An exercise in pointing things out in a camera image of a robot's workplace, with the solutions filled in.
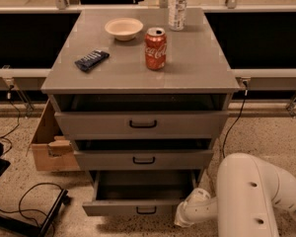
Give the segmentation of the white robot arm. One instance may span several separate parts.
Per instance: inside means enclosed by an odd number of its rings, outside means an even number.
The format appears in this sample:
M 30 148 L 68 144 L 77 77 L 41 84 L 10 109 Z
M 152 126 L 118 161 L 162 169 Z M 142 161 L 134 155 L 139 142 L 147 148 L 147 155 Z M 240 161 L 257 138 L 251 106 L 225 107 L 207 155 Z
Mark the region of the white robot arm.
M 176 211 L 190 227 L 215 218 L 219 237 L 279 237 L 274 211 L 296 210 L 296 178 L 256 156 L 234 153 L 219 165 L 216 196 L 194 189 Z

